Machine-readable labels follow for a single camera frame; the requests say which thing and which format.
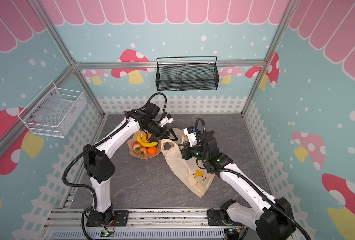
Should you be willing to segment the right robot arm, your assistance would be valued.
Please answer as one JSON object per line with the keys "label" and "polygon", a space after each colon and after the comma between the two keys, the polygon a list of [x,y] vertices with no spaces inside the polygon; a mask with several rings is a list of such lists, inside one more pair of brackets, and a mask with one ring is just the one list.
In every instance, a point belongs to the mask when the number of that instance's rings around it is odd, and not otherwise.
{"label": "right robot arm", "polygon": [[202,161],[203,168],[235,189],[249,207],[229,200],[220,207],[226,225],[242,224],[256,231],[261,240],[286,240],[296,231],[289,202],[276,199],[251,181],[226,154],[220,152],[214,132],[202,133],[194,127],[184,129],[188,142],[183,144],[183,159]]}

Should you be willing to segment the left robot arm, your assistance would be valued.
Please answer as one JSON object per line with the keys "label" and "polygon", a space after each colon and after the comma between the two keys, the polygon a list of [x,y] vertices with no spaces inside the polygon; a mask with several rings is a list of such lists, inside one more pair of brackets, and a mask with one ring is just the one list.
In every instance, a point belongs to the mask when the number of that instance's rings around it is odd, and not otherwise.
{"label": "left robot arm", "polygon": [[111,158],[118,148],[139,130],[146,131],[158,140],[167,139],[170,135],[175,136],[173,130],[166,126],[173,122],[170,114],[163,116],[160,122],[153,119],[154,116],[146,111],[126,112],[122,122],[95,147],[84,147],[85,150],[89,149],[87,155],[83,156],[83,163],[92,185],[91,217],[95,223],[106,226],[115,219],[109,192],[110,179],[115,171]]}

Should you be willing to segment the banana print plastic bag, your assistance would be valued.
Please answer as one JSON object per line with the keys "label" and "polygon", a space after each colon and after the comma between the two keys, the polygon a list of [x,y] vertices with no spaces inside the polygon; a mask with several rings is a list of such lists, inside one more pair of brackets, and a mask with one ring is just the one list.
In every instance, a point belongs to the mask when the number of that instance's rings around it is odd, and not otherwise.
{"label": "banana print plastic bag", "polygon": [[173,131],[177,136],[177,141],[161,140],[161,152],[176,177],[192,193],[201,198],[209,189],[215,175],[208,174],[206,170],[200,169],[196,163],[196,158],[183,159],[181,147],[178,145],[188,143],[188,138],[184,131],[180,129],[173,128]]}

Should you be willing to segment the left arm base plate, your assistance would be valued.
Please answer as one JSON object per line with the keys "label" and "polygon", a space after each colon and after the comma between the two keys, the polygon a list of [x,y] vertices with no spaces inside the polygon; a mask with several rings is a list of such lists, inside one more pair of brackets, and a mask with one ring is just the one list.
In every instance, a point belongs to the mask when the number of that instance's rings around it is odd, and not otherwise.
{"label": "left arm base plate", "polygon": [[87,227],[126,227],[129,211],[107,210],[100,213],[94,210],[87,217]]}

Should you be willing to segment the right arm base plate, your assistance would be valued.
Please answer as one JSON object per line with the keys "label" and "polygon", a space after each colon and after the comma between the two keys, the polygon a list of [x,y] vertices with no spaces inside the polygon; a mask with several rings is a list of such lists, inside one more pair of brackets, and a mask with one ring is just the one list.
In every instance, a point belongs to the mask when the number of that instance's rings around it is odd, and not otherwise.
{"label": "right arm base plate", "polygon": [[232,226],[234,224],[227,213],[221,209],[208,209],[207,220],[209,226]]}

